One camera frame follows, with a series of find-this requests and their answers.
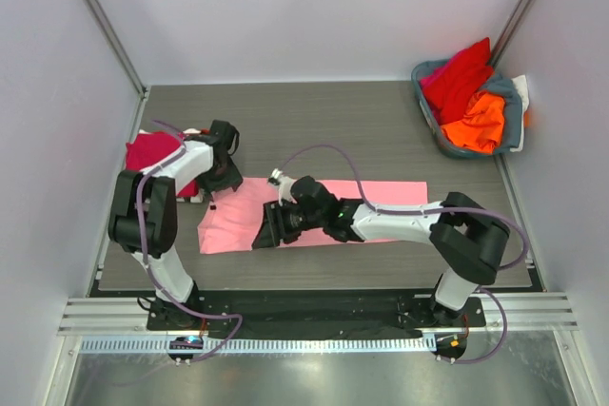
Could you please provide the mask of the pink t shirt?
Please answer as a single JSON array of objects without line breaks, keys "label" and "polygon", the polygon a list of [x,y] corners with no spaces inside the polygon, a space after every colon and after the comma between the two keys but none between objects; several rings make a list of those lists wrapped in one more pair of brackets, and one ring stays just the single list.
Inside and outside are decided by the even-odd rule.
[{"label": "pink t shirt", "polygon": [[[373,203],[415,205],[428,202],[426,182],[363,181]],[[197,227],[204,255],[246,252],[263,220],[263,205],[277,199],[277,190],[264,178],[246,178],[235,191],[217,193]]]}]

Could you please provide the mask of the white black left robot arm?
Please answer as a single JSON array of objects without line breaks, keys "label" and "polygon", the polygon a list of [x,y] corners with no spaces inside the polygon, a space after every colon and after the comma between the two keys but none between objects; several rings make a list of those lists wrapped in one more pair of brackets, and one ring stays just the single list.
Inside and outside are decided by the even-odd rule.
[{"label": "white black left robot arm", "polygon": [[177,254],[179,200],[237,190],[243,177],[232,160],[238,129],[215,120],[204,129],[141,130],[127,145],[116,179],[108,237],[154,277],[155,297],[141,299],[151,328],[192,329],[202,323],[195,280]]}]

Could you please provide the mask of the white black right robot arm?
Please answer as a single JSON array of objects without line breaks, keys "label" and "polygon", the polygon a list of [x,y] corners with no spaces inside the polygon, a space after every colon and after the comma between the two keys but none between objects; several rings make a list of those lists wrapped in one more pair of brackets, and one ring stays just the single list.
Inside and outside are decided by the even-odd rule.
[{"label": "white black right robot arm", "polygon": [[493,284],[500,270],[509,228],[460,192],[423,205],[382,205],[364,197],[337,197],[310,176],[293,179],[279,169],[267,181],[278,197],[263,206],[254,249],[291,244],[315,229],[343,243],[389,240],[433,246],[447,269],[434,287],[425,323],[453,324],[470,295]]}]

